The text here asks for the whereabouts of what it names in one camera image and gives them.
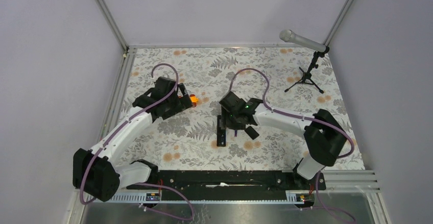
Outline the black microphone tripod stand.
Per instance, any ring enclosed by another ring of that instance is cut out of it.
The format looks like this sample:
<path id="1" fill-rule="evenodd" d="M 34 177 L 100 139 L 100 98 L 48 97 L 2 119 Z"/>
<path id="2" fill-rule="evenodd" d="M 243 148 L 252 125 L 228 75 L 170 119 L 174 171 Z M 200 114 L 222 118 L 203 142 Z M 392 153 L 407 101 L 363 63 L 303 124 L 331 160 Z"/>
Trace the black microphone tripod stand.
<path id="1" fill-rule="evenodd" d="M 312 79 L 312 74 L 311 71 L 313 69 L 317 69 L 318 68 L 318 59 L 319 58 L 324 58 L 325 55 L 329 52 L 330 48 L 328 46 L 325 46 L 325 50 L 323 52 L 319 52 L 319 51 L 315 51 L 313 53 L 313 58 L 310 62 L 310 65 L 308 66 L 307 71 L 304 71 L 301 67 L 299 67 L 300 71 L 302 72 L 302 77 L 300 78 L 300 80 L 296 81 L 292 86 L 290 86 L 289 88 L 285 89 L 284 92 L 288 92 L 291 88 L 293 88 L 296 85 L 313 85 L 317 88 L 317 90 L 323 94 L 324 90 L 322 90 Z"/>

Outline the floral patterned table mat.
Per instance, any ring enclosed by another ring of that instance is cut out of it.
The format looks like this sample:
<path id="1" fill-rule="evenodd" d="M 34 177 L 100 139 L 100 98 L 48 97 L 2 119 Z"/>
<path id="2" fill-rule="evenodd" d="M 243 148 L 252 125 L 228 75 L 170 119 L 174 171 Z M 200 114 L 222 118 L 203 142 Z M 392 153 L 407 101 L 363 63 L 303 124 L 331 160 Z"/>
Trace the floral patterned table mat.
<path id="1" fill-rule="evenodd" d="M 198 99 L 190 108 L 144 130 L 122 154 L 118 165 L 144 159 L 164 170 L 279 170 L 292 169 L 308 148 L 304 140 L 280 129 L 257 127 L 252 140 L 245 132 L 228 130 L 227 145 L 217 147 L 220 99 L 229 91 L 245 100 L 265 97 L 273 108 L 302 114 L 328 110 L 350 137 L 354 132 L 328 57 L 312 71 L 315 86 L 296 85 L 307 69 L 307 48 L 140 48 L 133 51 L 120 111 L 124 118 L 133 101 L 160 76 L 179 78 Z"/>

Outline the grey microphone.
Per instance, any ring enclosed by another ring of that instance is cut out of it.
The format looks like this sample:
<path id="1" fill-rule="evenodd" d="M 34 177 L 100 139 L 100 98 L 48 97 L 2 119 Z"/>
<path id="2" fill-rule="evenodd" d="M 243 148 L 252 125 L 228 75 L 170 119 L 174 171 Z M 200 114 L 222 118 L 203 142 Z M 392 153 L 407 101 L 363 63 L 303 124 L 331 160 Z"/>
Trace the grey microphone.
<path id="1" fill-rule="evenodd" d="M 282 30 L 279 33 L 279 38 L 286 43 L 294 43 L 303 47 L 307 47 L 313 49 L 314 51 L 327 53 L 329 51 L 329 47 L 325 46 L 316 41 L 310 40 L 308 38 L 302 37 L 292 30 Z"/>

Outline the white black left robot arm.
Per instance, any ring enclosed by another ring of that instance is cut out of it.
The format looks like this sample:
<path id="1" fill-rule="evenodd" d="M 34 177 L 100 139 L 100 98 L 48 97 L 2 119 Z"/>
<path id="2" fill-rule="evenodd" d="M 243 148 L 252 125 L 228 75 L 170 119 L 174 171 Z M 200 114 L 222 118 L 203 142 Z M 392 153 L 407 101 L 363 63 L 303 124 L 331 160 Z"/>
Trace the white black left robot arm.
<path id="1" fill-rule="evenodd" d="M 73 156 L 73 186 L 84 195 L 106 202 L 121 189 L 141 183 L 151 189 L 158 184 L 158 167 L 146 160 L 117 166 L 125 150 L 157 119 L 170 118 L 193 107 L 183 83 L 159 77 L 154 87 L 137 97 L 127 116 L 90 149 L 78 149 Z"/>

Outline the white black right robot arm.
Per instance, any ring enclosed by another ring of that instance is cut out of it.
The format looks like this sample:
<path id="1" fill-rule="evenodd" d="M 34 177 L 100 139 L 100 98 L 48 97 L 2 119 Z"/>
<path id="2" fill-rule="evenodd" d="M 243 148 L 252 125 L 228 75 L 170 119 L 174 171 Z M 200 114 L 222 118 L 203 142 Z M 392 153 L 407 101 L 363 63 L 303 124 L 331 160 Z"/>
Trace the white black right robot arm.
<path id="1" fill-rule="evenodd" d="M 259 133 L 254 127 L 265 126 L 292 133 L 305 140 L 308 155 L 295 166 L 293 175 L 293 183 L 299 189 L 310 186 L 319 170 L 334 166 L 347 141 L 344 130 L 324 109 L 307 116 L 287 110 L 271 110 L 261 99 L 251 98 L 245 101 L 231 91 L 219 104 L 222 113 L 218 123 L 221 130 L 245 131 L 255 140 Z"/>

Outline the black remote control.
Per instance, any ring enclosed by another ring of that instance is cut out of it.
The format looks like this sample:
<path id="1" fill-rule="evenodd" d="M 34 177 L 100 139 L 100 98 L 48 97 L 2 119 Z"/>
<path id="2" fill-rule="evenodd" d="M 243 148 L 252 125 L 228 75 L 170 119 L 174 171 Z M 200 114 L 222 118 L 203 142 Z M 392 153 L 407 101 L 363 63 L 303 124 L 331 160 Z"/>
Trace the black remote control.
<path id="1" fill-rule="evenodd" d="M 226 146 L 226 130 L 221 130 L 218 127 L 218 116 L 217 116 L 217 128 L 216 128 L 217 147 L 225 147 Z"/>

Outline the black remote battery cover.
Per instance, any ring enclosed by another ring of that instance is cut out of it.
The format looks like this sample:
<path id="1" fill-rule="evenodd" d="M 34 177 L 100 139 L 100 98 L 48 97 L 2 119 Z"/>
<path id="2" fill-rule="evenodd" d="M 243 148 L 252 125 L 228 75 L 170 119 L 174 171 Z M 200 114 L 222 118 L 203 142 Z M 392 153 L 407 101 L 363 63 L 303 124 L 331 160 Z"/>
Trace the black remote battery cover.
<path id="1" fill-rule="evenodd" d="M 257 137 L 259 137 L 259 133 L 252 127 L 248 126 L 245 128 L 245 133 L 252 139 L 255 140 Z"/>

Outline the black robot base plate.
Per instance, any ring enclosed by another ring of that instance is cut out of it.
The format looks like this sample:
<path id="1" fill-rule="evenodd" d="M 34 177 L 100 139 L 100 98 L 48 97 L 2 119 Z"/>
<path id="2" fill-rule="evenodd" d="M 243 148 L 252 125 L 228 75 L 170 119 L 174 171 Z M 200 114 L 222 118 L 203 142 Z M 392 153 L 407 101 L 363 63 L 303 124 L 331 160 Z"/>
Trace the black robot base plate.
<path id="1" fill-rule="evenodd" d="M 308 195 L 311 191 L 326 190 L 323 174 L 305 180 L 292 171 L 283 170 L 160 170 L 151 175 L 150 184 L 161 184 L 154 190 L 169 190 L 176 194 L 206 189 L 289 191 Z"/>

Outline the yellow red toy car block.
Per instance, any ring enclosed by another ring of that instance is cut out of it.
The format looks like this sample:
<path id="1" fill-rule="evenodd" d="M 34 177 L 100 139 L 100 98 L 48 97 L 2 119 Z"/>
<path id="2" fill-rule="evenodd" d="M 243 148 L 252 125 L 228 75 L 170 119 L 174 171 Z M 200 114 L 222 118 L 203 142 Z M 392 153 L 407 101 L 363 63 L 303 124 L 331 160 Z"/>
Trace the yellow red toy car block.
<path id="1" fill-rule="evenodd" d="M 181 104 L 185 108 L 196 107 L 199 99 L 194 94 L 179 96 Z"/>

